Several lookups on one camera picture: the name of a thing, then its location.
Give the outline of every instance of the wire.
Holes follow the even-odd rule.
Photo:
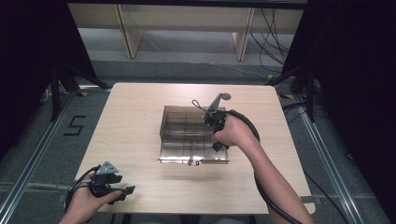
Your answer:
[[[282,107],[283,110],[285,109],[289,109],[288,111],[284,112],[284,114],[286,115],[289,111],[291,111],[292,109],[298,107],[298,106],[303,106],[305,105],[305,103],[295,103],[295,104],[290,104],[290,105],[285,105]],[[303,113],[306,113],[306,111],[300,113],[299,115],[295,116],[292,120],[290,120],[288,122],[288,124],[292,123],[295,119],[297,119],[298,117],[300,117]],[[308,174],[307,171],[303,170],[304,174],[312,181],[312,183],[315,184],[315,186],[317,186],[317,188],[323,193],[323,195],[330,201],[330,203],[334,206],[334,208],[337,210],[337,212],[340,214],[341,218],[344,220],[344,222],[347,224],[347,219],[344,216],[344,214],[342,213],[341,209],[337,206],[337,204],[335,204],[335,202],[332,200],[332,198],[330,198],[330,196],[326,193],[326,191],[314,180],[314,178],[312,178],[311,175]]]
[[[334,206],[334,208],[337,210],[337,212],[340,214],[341,218],[344,220],[344,222],[346,224],[348,224],[347,218],[344,216],[343,212],[341,211],[341,209],[337,206],[337,204],[335,204],[335,202],[332,200],[332,198],[324,191],[324,189],[314,180],[314,178],[312,178],[311,175],[309,175],[305,170],[303,170],[304,174],[306,175],[306,177],[308,177],[312,183],[315,184],[315,186],[317,186],[317,188],[323,193],[323,195],[329,200],[329,202]]]
[[[209,65],[214,65],[214,66],[218,66],[218,67],[231,68],[231,69],[233,69],[233,70],[235,70],[235,71],[237,71],[237,72],[246,73],[246,74],[251,74],[251,75],[256,75],[256,76],[262,77],[262,78],[264,78],[264,79],[270,80],[270,78],[265,77],[265,76],[263,76],[263,75],[261,75],[261,74],[254,73],[254,72],[248,72],[248,71],[244,71],[244,70],[240,70],[240,69],[235,68],[235,67],[232,67],[232,66],[230,66],[230,65],[219,64],[219,63],[205,63],[205,62],[201,62],[201,63],[198,62],[198,63],[195,63],[195,62],[187,62],[187,61],[183,61],[183,60],[175,60],[175,59],[169,58],[167,55],[165,55],[165,54],[163,53],[163,51],[162,51],[160,48],[158,48],[156,45],[154,45],[154,44],[151,42],[151,40],[149,40],[149,39],[146,37],[146,35],[143,35],[143,37],[152,45],[152,47],[154,47],[156,50],[158,50],[158,51],[163,55],[163,57],[165,57],[167,60],[169,60],[169,61],[171,61],[171,62],[175,62],[175,63],[191,63],[191,64],[209,64]]]
[[[288,53],[288,52],[289,52],[289,49],[286,48],[285,46],[283,46],[282,44],[279,43],[279,39],[277,38],[276,22],[275,22],[276,10],[273,9],[272,12],[273,12],[273,17],[272,17],[272,21],[271,21],[271,25],[270,25],[269,22],[268,22],[268,20],[267,20],[267,18],[265,17],[264,11],[263,11],[263,9],[262,9],[262,16],[264,17],[265,23],[267,24],[268,31],[269,31],[269,33],[267,34],[267,38],[268,38],[269,34],[271,34],[271,36],[273,37],[273,39],[275,40],[275,42],[276,42],[276,44],[277,44],[277,47],[273,46],[273,45],[270,44],[269,42],[268,42],[268,44],[269,44],[270,46],[272,46],[273,48],[278,49],[279,52],[280,52],[280,54],[283,55],[282,58],[286,59],[286,57],[285,57],[285,55],[284,55],[284,52]]]
[[[265,43],[261,45],[261,44],[259,43],[259,41],[257,41],[256,37],[254,37],[253,33],[250,33],[250,35],[251,35],[251,37],[253,37],[253,39],[254,39],[254,41],[257,43],[257,45],[259,45],[259,47],[261,48],[261,49],[260,49],[260,54],[259,54],[259,55],[260,55],[260,58],[259,58],[259,59],[260,59],[260,65],[262,66],[262,68],[265,69],[265,70],[267,70],[267,71],[269,71],[269,72],[281,73],[280,71],[275,71],[275,70],[271,70],[271,69],[269,69],[269,68],[266,68],[266,67],[262,64],[262,51],[265,51],[269,57],[271,57],[272,59],[274,59],[275,61],[277,61],[278,63],[280,63],[280,64],[283,65],[283,63],[282,63],[277,57],[275,57],[270,51],[268,51],[268,49],[266,49],[266,48],[263,47],[263,45],[264,45]]]

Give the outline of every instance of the tinted acrylic box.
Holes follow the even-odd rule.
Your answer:
[[[195,106],[165,106],[160,130],[162,143],[159,162],[188,165],[229,163],[225,147],[219,152],[213,149],[213,127],[203,122],[204,114],[202,109]]]

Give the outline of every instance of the person's right hand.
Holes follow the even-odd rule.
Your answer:
[[[227,115],[223,130],[214,133],[212,141],[243,149],[257,139],[244,121],[233,115]]]

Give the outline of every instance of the wrist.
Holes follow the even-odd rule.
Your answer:
[[[79,224],[79,222],[74,219],[74,216],[70,216],[66,213],[59,224]]]

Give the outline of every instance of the aluminum rail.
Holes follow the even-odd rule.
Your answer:
[[[66,94],[57,119],[49,124],[49,127],[35,148],[32,157],[26,163],[20,177],[13,185],[6,199],[3,201],[0,207],[0,223],[6,224],[11,218],[15,208],[21,200],[24,191],[26,190],[27,185],[29,184],[29,181],[32,179],[33,175],[35,174],[35,170],[43,159],[47,148],[49,147],[50,142],[64,117],[65,110],[73,101],[75,95],[76,94],[74,92],[69,92]]]
[[[303,99],[300,95],[295,95],[295,98],[298,103],[303,102]],[[322,160],[324,168],[330,180],[332,181],[332,186],[334,187],[335,192],[337,193],[341,201],[341,205],[343,205],[344,210],[346,211],[346,216],[348,218],[349,223],[356,223],[356,224],[364,223],[361,217],[361,213],[359,212],[358,207],[356,206],[355,200],[353,200],[343,178],[338,172],[338,169],[332,160],[332,156],[330,155],[329,150],[326,148],[326,145],[324,144],[318,132],[315,122],[311,122],[310,118],[306,115],[306,113],[301,107],[299,107],[299,110],[302,113],[303,121],[305,123],[306,129],[308,130],[309,135],[311,136],[315,144],[315,147]]]

